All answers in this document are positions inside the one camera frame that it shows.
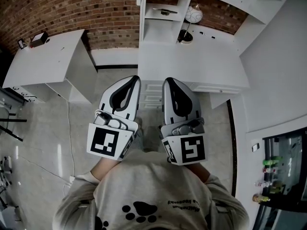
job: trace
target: gray floor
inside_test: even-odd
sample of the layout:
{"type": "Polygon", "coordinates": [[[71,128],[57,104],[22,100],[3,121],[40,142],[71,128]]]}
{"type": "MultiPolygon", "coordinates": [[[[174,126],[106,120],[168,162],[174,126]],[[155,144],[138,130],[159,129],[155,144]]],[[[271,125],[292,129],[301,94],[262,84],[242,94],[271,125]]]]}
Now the gray floor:
{"type": "MultiPolygon", "coordinates": [[[[117,80],[135,74],[136,69],[100,70],[95,103],[70,104],[75,175],[88,172],[99,160],[99,157],[86,152],[86,141],[88,124],[94,119],[102,92],[117,80]]],[[[209,159],[203,165],[231,190],[232,143],[227,106],[223,104],[212,110],[207,94],[198,93],[198,97],[209,144],[209,159]]],[[[143,119],[144,146],[164,151],[157,131],[163,120],[162,113],[156,110],[139,111],[138,116],[143,119]]],[[[19,117],[28,120],[27,123],[17,124],[14,130],[24,138],[24,142],[5,133],[0,135],[0,155],[11,156],[13,164],[13,185],[8,193],[19,205],[26,229],[49,230],[53,214],[63,198],[64,180],[69,181],[73,173],[67,103],[54,95],[46,104],[28,103],[20,111],[19,117]]]]}

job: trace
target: black paw print graphic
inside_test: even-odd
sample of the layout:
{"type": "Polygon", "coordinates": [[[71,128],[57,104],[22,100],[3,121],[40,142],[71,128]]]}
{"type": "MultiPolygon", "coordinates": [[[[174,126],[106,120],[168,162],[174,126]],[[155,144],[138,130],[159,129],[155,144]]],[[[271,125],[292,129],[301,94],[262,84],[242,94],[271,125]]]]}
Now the black paw print graphic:
{"type": "MultiPolygon", "coordinates": [[[[144,202],[138,202],[137,201],[137,202],[134,202],[133,205],[135,207],[136,212],[140,215],[139,217],[136,218],[136,221],[138,223],[145,222],[146,221],[145,216],[152,215],[153,213],[155,213],[158,210],[157,206],[149,205],[149,204],[144,203],[144,202]]],[[[128,213],[131,210],[131,208],[130,208],[130,206],[125,205],[122,208],[122,210],[125,213],[128,213]]],[[[135,214],[133,214],[133,213],[128,213],[126,215],[127,220],[133,220],[134,218],[135,218],[135,214]]],[[[157,217],[156,216],[149,216],[147,220],[152,223],[152,222],[155,222],[157,220],[157,217]]]]}
{"type": "Polygon", "coordinates": [[[106,227],[109,225],[107,221],[102,223],[99,217],[95,217],[95,230],[106,230],[106,227]]]}

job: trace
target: person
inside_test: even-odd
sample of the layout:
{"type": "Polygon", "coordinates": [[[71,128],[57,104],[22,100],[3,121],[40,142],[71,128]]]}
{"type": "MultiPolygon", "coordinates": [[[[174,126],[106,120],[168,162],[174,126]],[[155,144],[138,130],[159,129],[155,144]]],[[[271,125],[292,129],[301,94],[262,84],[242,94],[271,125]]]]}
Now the person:
{"type": "Polygon", "coordinates": [[[73,181],[53,230],[245,230],[241,203],[201,164],[144,152],[142,131],[122,162],[102,158],[73,181]]]}

